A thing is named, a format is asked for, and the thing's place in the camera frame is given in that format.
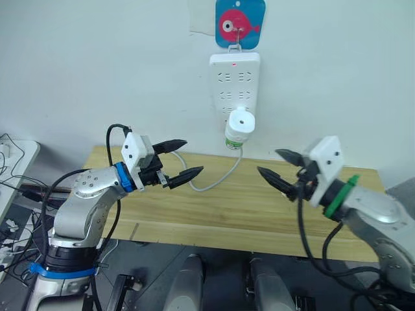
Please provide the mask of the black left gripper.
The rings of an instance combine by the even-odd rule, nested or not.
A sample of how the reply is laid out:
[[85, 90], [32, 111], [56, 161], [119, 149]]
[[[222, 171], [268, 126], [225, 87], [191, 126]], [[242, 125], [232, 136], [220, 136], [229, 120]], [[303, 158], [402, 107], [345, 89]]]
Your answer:
[[[185, 144], [186, 140], [172, 139], [152, 145], [147, 135], [140, 135], [142, 146], [139, 147], [140, 158], [138, 161], [138, 176], [144, 186], [162, 185], [167, 186], [167, 178], [161, 171], [163, 164], [159, 158], [160, 154], [168, 154], [175, 152]], [[192, 167], [181, 171], [177, 176], [168, 178], [168, 187], [175, 189], [185, 183], [189, 183], [193, 178], [197, 177], [204, 167]]]

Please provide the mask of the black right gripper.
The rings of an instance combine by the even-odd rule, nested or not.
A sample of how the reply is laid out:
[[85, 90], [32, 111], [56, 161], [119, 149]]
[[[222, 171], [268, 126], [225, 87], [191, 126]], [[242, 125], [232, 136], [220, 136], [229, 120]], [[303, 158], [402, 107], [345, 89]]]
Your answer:
[[289, 149], [275, 149], [275, 153], [286, 162], [300, 167], [296, 174], [297, 182], [292, 185], [282, 179], [279, 174], [265, 167], [257, 167], [257, 171], [269, 185], [283, 193], [291, 202], [300, 197], [300, 191], [302, 191], [303, 199], [310, 200], [318, 185], [317, 175], [320, 173], [320, 170], [317, 162], [304, 160], [300, 153]]

